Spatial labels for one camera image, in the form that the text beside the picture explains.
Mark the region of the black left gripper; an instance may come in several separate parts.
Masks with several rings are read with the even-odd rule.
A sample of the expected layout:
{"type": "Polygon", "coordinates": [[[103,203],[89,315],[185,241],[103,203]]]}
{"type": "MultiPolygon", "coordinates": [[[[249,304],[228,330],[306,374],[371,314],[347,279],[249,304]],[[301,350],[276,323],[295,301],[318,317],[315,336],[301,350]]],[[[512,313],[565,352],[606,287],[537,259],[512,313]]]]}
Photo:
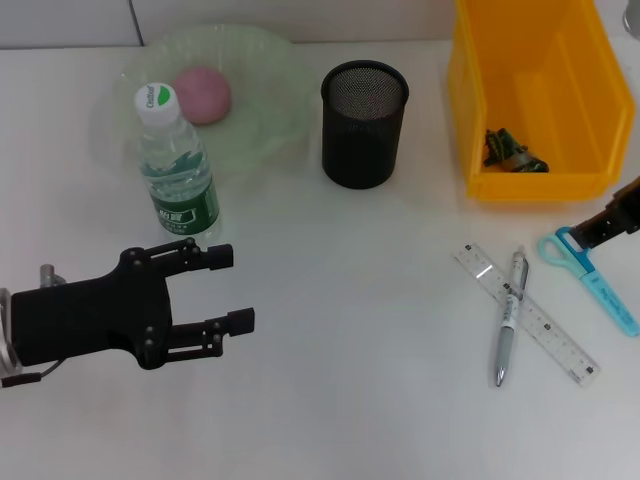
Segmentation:
{"type": "Polygon", "coordinates": [[[11,345],[24,366],[110,349],[132,354],[145,370],[166,361],[221,357],[226,335],[254,331],[254,309],[171,328],[162,275],[233,266],[230,244],[203,249],[186,238],[145,250],[131,248],[102,277],[13,294],[11,345]]]}

